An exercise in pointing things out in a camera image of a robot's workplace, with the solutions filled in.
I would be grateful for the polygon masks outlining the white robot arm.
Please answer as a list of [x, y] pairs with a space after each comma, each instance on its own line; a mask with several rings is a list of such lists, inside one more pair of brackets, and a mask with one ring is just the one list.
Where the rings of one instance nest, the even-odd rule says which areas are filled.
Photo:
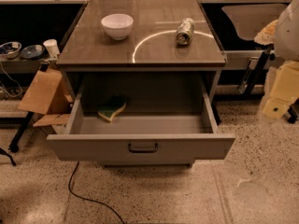
[[266, 25], [255, 37], [261, 45], [273, 45], [285, 60], [276, 71], [263, 114], [280, 119], [299, 98], [299, 0], [292, 0], [279, 18]]

